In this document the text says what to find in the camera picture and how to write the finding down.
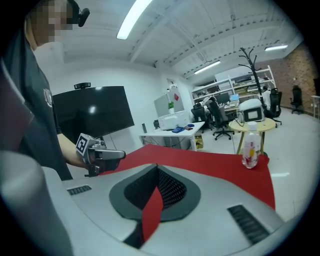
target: black t-shirt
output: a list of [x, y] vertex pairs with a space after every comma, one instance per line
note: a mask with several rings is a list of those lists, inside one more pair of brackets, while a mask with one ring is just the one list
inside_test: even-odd
[[61, 180], [71, 180], [57, 137], [61, 130], [49, 83], [38, 66], [23, 27], [12, 38], [3, 62], [26, 106], [34, 114], [19, 152], [34, 158], [41, 166], [55, 169]]

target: brick wall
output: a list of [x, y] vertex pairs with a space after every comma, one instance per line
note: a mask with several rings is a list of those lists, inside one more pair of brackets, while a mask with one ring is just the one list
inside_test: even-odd
[[271, 67], [276, 87], [282, 92], [281, 105], [291, 107], [292, 87], [298, 85], [302, 90], [303, 109], [313, 113], [313, 79], [318, 77], [318, 71], [308, 47], [301, 43], [285, 58], [259, 62], [255, 66], [257, 69], [266, 69], [268, 65]]

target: man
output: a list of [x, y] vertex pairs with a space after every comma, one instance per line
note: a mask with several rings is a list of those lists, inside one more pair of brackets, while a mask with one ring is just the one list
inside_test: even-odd
[[62, 180], [72, 179], [66, 162], [83, 168], [87, 166], [77, 154], [76, 146], [61, 133], [48, 80], [33, 51], [52, 42], [61, 30], [75, 24], [79, 10], [74, 0], [40, 1], [25, 18], [1, 60], [9, 79], [34, 115], [19, 152], [34, 158], [41, 166], [55, 169]]
[[262, 93], [262, 97], [263, 97], [263, 102], [266, 105], [266, 110], [270, 111], [270, 106], [271, 106], [271, 101], [270, 101], [270, 90], [268, 89], [268, 86], [264, 85], [263, 86], [263, 93]]

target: bottle cap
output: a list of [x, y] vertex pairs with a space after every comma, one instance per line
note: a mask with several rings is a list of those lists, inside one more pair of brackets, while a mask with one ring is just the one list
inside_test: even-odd
[[257, 130], [257, 122], [248, 122], [249, 131], [256, 131]]

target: plastic bottle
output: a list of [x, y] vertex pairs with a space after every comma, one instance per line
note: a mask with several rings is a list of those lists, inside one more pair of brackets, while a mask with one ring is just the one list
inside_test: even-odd
[[248, 169], [255, 167], [260, 154], [261, 138], [257, 131], [257, 123], [248, 123], [248, 132], [244, 135], [242, 163]]

